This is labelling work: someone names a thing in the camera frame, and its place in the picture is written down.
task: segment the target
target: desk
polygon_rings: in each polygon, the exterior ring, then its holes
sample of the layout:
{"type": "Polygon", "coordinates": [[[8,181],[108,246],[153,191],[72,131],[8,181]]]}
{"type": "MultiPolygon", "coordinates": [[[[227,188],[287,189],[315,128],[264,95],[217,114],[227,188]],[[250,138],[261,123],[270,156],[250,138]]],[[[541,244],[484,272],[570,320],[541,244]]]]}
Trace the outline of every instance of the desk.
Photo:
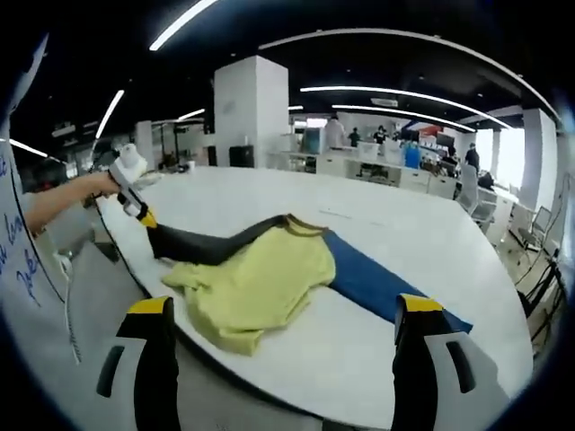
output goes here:
{"type": "MultiPolygon", "coordinates": [[[[526,318],[495,250],[454,201],[362,181],[265,169],[198,167],[168,175],[142,196],[159,223],[228,236],[294,213],[341,238],[474,324],[472,339],[498,365],[509,396],[533,370],[526,318]]],[[[146,230],[115,199],[103,220],[152,296],[175,298],[184,334],[251,385],[299,409],[357,427],[391,427],[394,326],[326,287],[289,328],[266,334],[253,357],[224,352],[190,324],[183,298],[160,282],[146,230]]]]}

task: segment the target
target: window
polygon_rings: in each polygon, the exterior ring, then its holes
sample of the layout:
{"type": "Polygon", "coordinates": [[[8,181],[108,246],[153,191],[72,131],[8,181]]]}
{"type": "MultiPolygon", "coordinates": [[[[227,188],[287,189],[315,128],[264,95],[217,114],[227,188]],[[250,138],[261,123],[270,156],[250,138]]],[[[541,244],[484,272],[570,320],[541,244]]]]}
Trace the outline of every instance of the window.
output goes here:
{"type": "Polygon", "coordinates": [[[493,130],[477,130],[476,139],[475,145],[479,155],[479,169],[481,171],[490,171],[493,159],[493,130]]]}
{"type": "Polygon", "coordinates": [[[525,130],[522,128],[501,130],[497,181],[501,185],[511,185],[520,189],[524,167],[525,130]]]}

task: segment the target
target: black ceiling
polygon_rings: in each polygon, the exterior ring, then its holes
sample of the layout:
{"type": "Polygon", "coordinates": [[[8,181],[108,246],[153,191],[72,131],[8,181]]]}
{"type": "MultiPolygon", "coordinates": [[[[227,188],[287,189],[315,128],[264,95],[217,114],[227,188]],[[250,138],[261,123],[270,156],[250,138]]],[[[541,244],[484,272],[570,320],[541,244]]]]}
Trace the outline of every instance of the black ceiling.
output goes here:
{"type": "MultiPolygon", "coordinates": [[[[297,34],[338,28],[390,28],[438,34],[522,74],[553,102],[568,82],[558,46],[561,13],[518,0],[220,0],[157,52],[149,45],[193,0],[99,0],[50,4],[47,56],[29,95],[13,114],[12,136],[48,153],[62,121],[99,121],[119,89],[126,95],[107,133],[141,119],[175,118],[209,106],[214,71],[258,53],[258,46],[297,34]],[[546,15],[553,17],[547,28],[546,15]]],[[[17,32],[13,36],[17,41],[17,32]]],[[[395,36],[347,35],[299,41],[260,55],[288,67],[293,104],[311,111],[331,103],[371,104],[371,94],[301,94],[302,86],[347,84],[423,92],[492,110],[541,103],[501,71],[435,43],[395,36]]],[[[388,97],[379,94],[377,97],[388,97]]],[[[469,113],[400,98],[399,108],[458,120],[469,113]]]]}

